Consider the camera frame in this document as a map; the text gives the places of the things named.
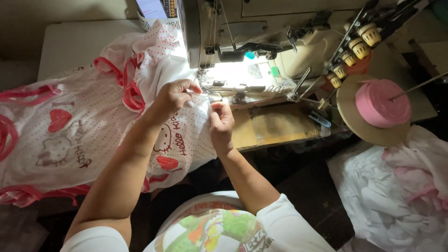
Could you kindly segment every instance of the metal rod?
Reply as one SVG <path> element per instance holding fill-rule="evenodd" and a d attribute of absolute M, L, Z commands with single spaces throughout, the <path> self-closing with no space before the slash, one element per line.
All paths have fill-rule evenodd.
<path fill-rule="evenodd" d="M 329 101 L 336 91 L 337 91 L 337 88 L 333 89 L 333 91 L 328 95 L 328 97 L 325 99 L 325 101 Z"/>
<path fill-rule="evenodd" d="M 339 48 L 341 48 L 342 44 L 345 42 L 345 38 L 347 38 L 347 36 L 349 35 L 350 31 L 352 30 L 353 26 L 355 25 L 355 23 L 358 21 L 359 17 L 361 16 L 362 12 L 363 12 L 364 8 L 362 8 L 358 15 L 356 16 L 355 20 L 353 20 L 352 24 L 350 25 L 350 28 L 345 32 L 344 37 L 342 38 L 342 41 L 339 43 L 339 46 L 337 47 L 336 51 L 333 53 L 333 56 L 330 59 L 330 62 L 333 62 L 333 60 L 336 57 L 336 54 L 339 52 Z"/>
<path fill-rule="evenodd" d="M 309 67 L 305 74 L 303 74 L 302 78 L 300 79 L 299 83 L 297 83 L 296 88 L 294 88 L 293 94 L 297 95 L 297 91 L 299 91 L 299 88 L 302 86 L 302 84 L 305 82 L 306 77 L 311 73 L 311 67 Z"/>
<path fill-rule="evenodd" d="M 304 101 L 310 101 L 310 102 L 314 102 L 314 103 L 318 103 L 318 104 L 320 104 L 320 102 L 318 102 L 318 101 L 316 101 L 316 100 L 312 100 L 312 99 L 302 98 L 302 100 L 304 100 Z M 333 106 L 333 105 L 328 105 L 327 108 L 338 109 L 336 106 Z"/>
<path fill-rule="evenodd" d="M 415 86 L 415 87 L 413 87 L 413 88 L 408 89 L 407 91 L 404 91 L 404 92 L 402 92 L 402 93 L 400 93 L 400 94 L 398 94 L 398 95 L 396 95 L 396 96 L 390 98 L 389 101 L 393 101 L 393 100 L 395 100 L 396 98 L 398 98 L 398 97 L 400 97 L 400 96 L 403 96 L 403 95 L 407 94 L 408 92 L 411 92 L 411 91 L 413 91 L 413 90 L 416 90 L 417 88 L 423 87 L 423 86 L 425 86 L 426 84 L 428 84 L 428 83 L 430 83 L 430 82 L 432 82 L 432 81 L 434 81 L 434 80 L 436 80 L 436 79 L 438 79 L 438 78 L 440 78 L 440 77 L 442 77 L 442 76 L 444 76 L 444 75 L 447 75 L 447 74 L 448 74 L 448 72 L 445 72 L 445 73 L 443 73 L 443 74 L 441 74 L 441 75 L 439 75 L 439 76 L 436 76 L 436 77 L 434 77 L 434 78 L 432 78 L 432 79 L 430 79 L 430 80 L 427 80 L 427 81 L 423 82 L 422 84 L 419 84 L 419 85 L 417 85 L 417 86 Z"/>
<path fill-rule="evenodd" d="M 309 88 L 307 88 L 307 90 L 306 90 L 305 92 L 303 92 L 303 94 L 299 97 L 299 99 L 298 99 L 297 101 L 300 101 L 300 99 L 302 99 L 303 96 L 305 96 L 305 94 L 308 93 L 308 91 L 311 90 L 311 88 L 313 88 L 314 85 L 316 85 L 317 81 L 319 81 L 321 78 L 322 78 L 322 75 L 319 76 L 319 78 L 317 78 L 317 79 L 313 82 L 313 84 L 311 84 L 311 86 L 309 86 Z"/>

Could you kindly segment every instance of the white basket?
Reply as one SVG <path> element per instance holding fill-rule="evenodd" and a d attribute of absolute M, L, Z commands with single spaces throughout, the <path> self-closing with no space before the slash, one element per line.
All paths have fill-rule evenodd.
<path fill-rule="evenodd" d="M 142 25 L 143 29 L 145 29 L 145 30 L 149 30 L 149 28 L 151 28 L 151 26 L 157 20 L 156 18 L 146 18 L 146 17 L 143 17 L 140 14 L 139 11 L 137 11 L 137 13 L 138 13 L 138 18 L 140 20 L 140 24 Z M 179 29 L 179 30 L 181 29 L 181 24 L 179 22 L 179 19 L 176 18 L 176 17 L 173 17 L 173 18 L 159 18 L 159 20 L 162 22 L 162 24 L 172 25 L 176 29 Z"/>

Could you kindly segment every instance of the person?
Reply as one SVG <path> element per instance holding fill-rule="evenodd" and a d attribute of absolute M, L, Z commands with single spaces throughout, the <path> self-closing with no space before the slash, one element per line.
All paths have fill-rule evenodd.
<path fill-rule="evenodd" d="M 130 215 L 140 196 L 151 150 L 162 125 L 191 99 L 187 89 L 202 93 L 190 80 L 177 80 L 160 89 L 93 184 L 70 226 L 62 252 L 129 251 Z M 151 205 L 169 202 L 165 205 L 172 210 L 159 210 L 153 218 L 157 221 L 151 224 L 158 234 L 144 252 L 334 251 L 288 198 L 234 148 L 229 105 L 216 102 L 211 108 L 210 137 L 229 181 L 223 179 L 218 187 L 231 191 L 194 197 L 184 179 L 153 192 Z"/>

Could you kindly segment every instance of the woman's left hand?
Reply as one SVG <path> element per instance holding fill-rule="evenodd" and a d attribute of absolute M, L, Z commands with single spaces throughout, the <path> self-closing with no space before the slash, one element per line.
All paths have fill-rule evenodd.
<path fill-rule="evenodd" d="M 166 83 L 160 89 L 150 108 L 156 111 L 157 117 L 165 119 L 165 121 L 168 120 L 170 116 L 183 107 L 186 101 L 191 100 L 191 95 L 186 92 L 187 89 L 196 94 L 202 94 L 199 84 L 189 79 L 176 80 Z"/>

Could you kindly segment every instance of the woman's right hand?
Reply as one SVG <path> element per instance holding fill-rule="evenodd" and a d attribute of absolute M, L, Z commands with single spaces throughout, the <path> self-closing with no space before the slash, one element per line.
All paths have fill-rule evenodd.
<path fill-rule="evenodd" d="M 211 104 L 210 137 L 218 157 L 225 156 L 233 149 L 232 130 L 235 120 L 228 104 L 215 102 Z"/>

